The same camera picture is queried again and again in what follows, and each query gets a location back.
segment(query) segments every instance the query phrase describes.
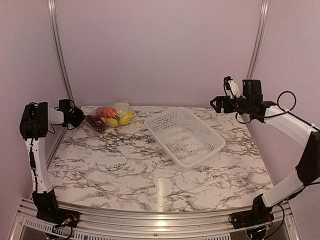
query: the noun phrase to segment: white plastic basket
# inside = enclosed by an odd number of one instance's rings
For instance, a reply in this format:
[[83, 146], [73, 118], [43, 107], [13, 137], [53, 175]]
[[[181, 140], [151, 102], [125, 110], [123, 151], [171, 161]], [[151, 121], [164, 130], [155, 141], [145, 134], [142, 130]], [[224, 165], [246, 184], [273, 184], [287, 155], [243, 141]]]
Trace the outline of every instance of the white plastic basket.
[[192, 168], [219, 152], [225, 139], [184, 107], [156, 114], [144, 124], [169, 157]]

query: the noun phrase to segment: bag of vegetables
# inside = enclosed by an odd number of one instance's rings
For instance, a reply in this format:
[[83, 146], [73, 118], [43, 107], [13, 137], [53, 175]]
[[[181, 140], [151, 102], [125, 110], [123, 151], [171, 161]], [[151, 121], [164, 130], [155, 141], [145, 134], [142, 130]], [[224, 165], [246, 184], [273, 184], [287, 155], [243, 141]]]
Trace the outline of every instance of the bag of vegetables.
[[119, 127], [131, 123], [136, 113], [128, 102], [117, 102], [94, 108], [85, 117], [85, 122], [98, 133], [103, 134], [107, 127]]

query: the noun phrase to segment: metal rail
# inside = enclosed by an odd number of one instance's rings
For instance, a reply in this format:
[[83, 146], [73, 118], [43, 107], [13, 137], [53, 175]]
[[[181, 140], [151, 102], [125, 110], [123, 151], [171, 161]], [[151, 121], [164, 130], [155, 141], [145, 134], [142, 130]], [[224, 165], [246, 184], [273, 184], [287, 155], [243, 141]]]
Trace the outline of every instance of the metal rail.
[[46, 168], [48, 169], [50, 167], [50, 164], [52, 163], [52, 161], [54, 160], [56, 153], [60, 147], [60, 144], [62, 143], [62, 141], [64, 140], [65, 136], [67, 134], [67, 128], [63, 127], [58, 135], [58, 138], [56, 139], [56, 141], [54, 142], [53, 148], [50, 152], [50, 155], [47, 159], [46, 162]]
[[[251, 208], [247, 206], [203, 212], [138, 212], [94, 208], [65, 202], [59, 202], [59, 205], [61, 208], [80, 212], [78, 227], [74, 229], [72, 238], [76, 240], [88, 240], [92, 236], [97, 236], [96, 239], [101, 240], [214, 239], [217, 236], [229, 236], [229, 234], [243, 231], [244, 228], [233, 229], [232, 224], [228, 221], [229, 215]], [[299, 240], [290, 206], [288, 203], [284, 203], [282, 206], [285, 211], [286, 227], [290, 239]], [[281, 221], [282, 210], [279, 207], [275, 207], [273, 210], [274, 222]], [[32, 200], [22, 199], [10, 239], [18, 240], [20, 238], [21, 225], [34, 226], [35, 229], [49, 233], [53, 224], [37, 219], [36, 214], [37, 208]], [[67, 229], [61, 231], [64, 235], [68, 235]]]
[[262, 0], [258, 30], [256, 33], [253, 53], [252, 53], [249, 69], [248, 69], [248, 72], [246, 75], [246, 79], [252, 79], [254, 76], [254, 73], [255, 73], [255, 69], [256, 69], [256, 65], [257, 65], [257, 61], [258, 61], [258, 56], [259, 56], [262, 42], [263, 42], [264, 35], [265, 35], [268, 9], [269, 9], [269, 0]]
[[48, 0], [48, 7], [49, 7], [49, 14], [50, 14], [50, 20], [51, 20], [52, 31], [53, 31], [53, 38], [55, 43], [55, 50], [56, 50], [58, 61], [59, 61], [59, 66], [62, 74], [65, 91], [68, 98], [71, 99], [73, 102], [75, 102], [75, 99], [71, 90], [71, 86], [70, 86], [67, 68], [65, 65], [62, 47], [61, 47], [61, 40], [60, 40], [60, 34], [59, 34], [59, 28], [58, 28], [58, 19], [57, 19], [57, 13], [56, 13], [56, 1]]

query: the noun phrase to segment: pink backdrop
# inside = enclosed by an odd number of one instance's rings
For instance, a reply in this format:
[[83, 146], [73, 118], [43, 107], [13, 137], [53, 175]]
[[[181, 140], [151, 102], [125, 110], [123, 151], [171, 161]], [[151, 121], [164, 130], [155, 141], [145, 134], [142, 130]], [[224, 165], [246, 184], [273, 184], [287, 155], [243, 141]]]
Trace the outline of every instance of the pink backdrop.
[[[265, 100], [284, 90], [296, 94], [293, 110], [320, 126], [320, 1], [270, 1], [265, 37], [254, 78], [262, 80]], [[287, 99], [288, 108], [292, 105]], [[298, 164], [302, 151], [278, 130], [254, 122], [249, 130], [273, 181], [278, 183]], [[310, 186], [290, 202], [302, 240], [320, 239], [320, 185]]]
[[57, 1], [80, 105], [209, 106], [226, 75], [246, 76], [261, 1]]
[[[22, 197], [32, 192], [27, 149], [19, 123], [29, 102], [65, 98], [52, 37], [48, 1], [0, 1], [0, 239], [9, 231]], [[47, 152], [58, 135], [50, 137]]]

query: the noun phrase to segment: white tabletop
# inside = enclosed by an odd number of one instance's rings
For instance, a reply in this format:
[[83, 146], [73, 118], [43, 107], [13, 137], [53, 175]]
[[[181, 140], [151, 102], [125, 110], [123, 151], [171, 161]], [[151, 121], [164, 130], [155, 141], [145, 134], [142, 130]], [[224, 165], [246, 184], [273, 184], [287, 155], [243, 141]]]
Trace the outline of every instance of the white tabletop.
[[[90, 109], [82, 107], [85, 113]], [[209, 211], [250, 206], [273, 187], [247, 127], [234, 113], [189, 108], [226, 145], [199, 166], [182, 170], [144, 125], [146, 118], [169, 107], [133, 109], [135, 122], [108, 128], [102, 137], [86, 124], [67, 133], [49, 168], [59, 201], [128, 211]]]

